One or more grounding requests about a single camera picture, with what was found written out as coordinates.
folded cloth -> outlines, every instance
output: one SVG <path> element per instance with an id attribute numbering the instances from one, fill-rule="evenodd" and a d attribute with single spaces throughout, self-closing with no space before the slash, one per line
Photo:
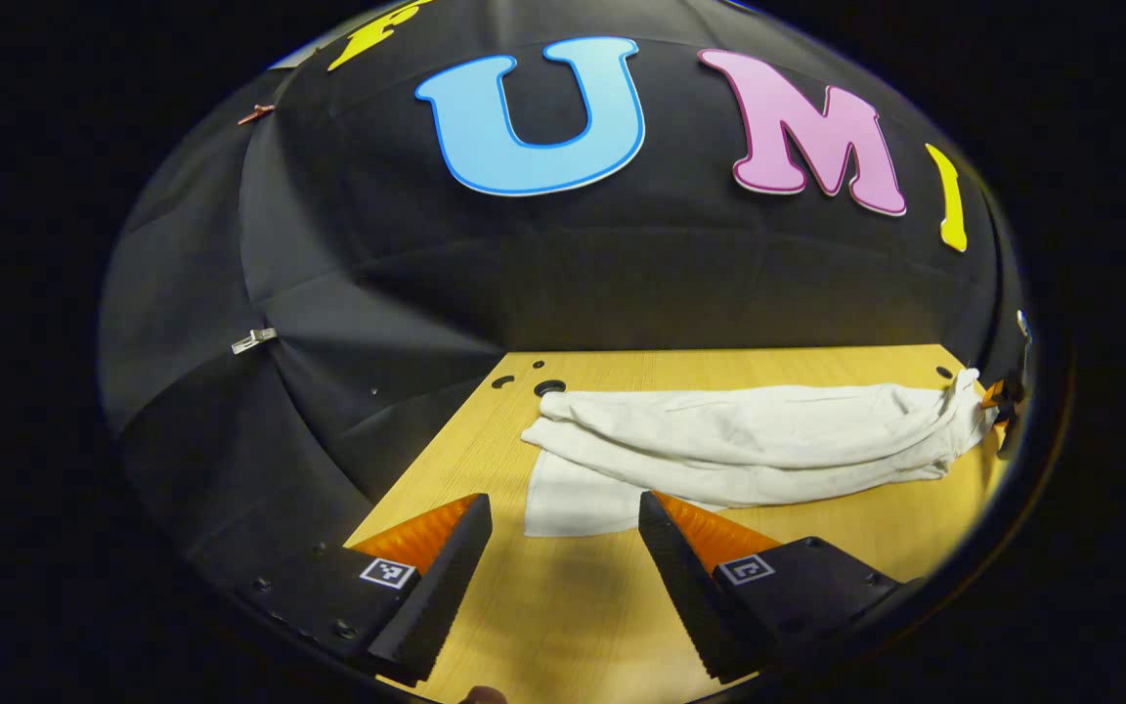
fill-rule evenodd
<path id="1" fill-rule="evenodd" d="M 941 478 L 997 419 L 980 407 L 978 377 L 960 371 L 947 389 L 546 393 L 520 436 L 542 448 L 524 534 L 629 529 L 647 489 L 716 511 Z"/>

yellow letter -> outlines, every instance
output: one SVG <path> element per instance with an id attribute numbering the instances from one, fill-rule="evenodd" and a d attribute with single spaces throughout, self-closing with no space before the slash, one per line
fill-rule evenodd
<path id="1" fill-rule="evenodd" d="M 962 229 L 962 196 L 958 195 L 958 172 L 936 146 L 924 144 L 929 148 L 929 154 L 937 163 L 937 169 L 941 170 L 941 188 L 946 193 L 946 219 L 941 220 L 941 240 L 959 250 L 967 250 L 967 233 Z"/>
<path id="2" fill-rule="evenodd" d="M 349 62 L 350 59 L 366 52 L 372 46 L 381 44 L 381 41 L 387 39 L 394 33 L 392 28 L 388 28 L 390 26 L 399 26 L 406 19 L 414 18 L 421 5 L 431 2 L 432 0 L 415 0 L 414 3 L 385 12 L 379 18 L 372 19 L 370 23 L 354 30 L 349 36 L 350 43 L 345 45 L 345 52 L 337 57 L 336 62 L 330 63 L 330 71 L 340 66 L 341 63 Z"/>

white towel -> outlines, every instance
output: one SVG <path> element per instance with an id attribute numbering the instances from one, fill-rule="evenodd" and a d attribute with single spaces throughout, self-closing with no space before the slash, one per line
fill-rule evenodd
<path id="1" fill-rule="evenodd" d="M 542 448 L 524 535 L 629 529 L 647 489 L 716 511 L 941 478 L 997 419 L 980 407 L 978 377 L 960 371 L 948 389 L 546 393 L 520 436 Z"/>

wooden tabletop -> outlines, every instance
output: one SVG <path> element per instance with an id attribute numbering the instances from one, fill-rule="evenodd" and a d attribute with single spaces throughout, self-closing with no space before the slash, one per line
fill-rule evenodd
<path id="1" fill-rule="evenodd" d="M 537 360 L 545 365 L 533 368 Z M 492 535 L 481 565 L 432 676 L 411 689 L 446 704 L 476 685 L 502 690 L 509 704 L 660 704 L 725 687 L 703 669 L 636 529 L 524 537 L 524 500 L 540 449 L 519 435 L 537 418 L 537 383 L 558 378 L 569 391 L 877 383 L 944 389 L 949 382 L 937 367 L 956 374 L 962 365 L 937 345 L 510 353 L 347 543 L 462 496 L 489 494 Z M 492 380 L 509 374 L 513 382 L 492 387 Z M 997 431 L 989 434 L 942 480 L 722 515 L 783 543 L 819 535 L 894 579 L 910 580 L 938 565 L 986 507 L 1004 470 L 998 445 Z"/>

blue letter u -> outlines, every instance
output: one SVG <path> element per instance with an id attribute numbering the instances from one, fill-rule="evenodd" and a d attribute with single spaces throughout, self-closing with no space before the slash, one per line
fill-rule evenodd
<path id="1" fill-rule="evenodd" d="M 461 63 L 419 84 L 415 98 L 434 104 L 446 166 L 461 184 L 495 196 L 537 196 L 580 188 L 628 163 L 645 135 L 637 88 L 625 59 L 637 43 L 618 36 L 557 41 L 545 57 L 568 62 L 581 86 L 589 124 L 557 144 L 526 144 L 515 136 L 501 77 L 512 56 Z"/>

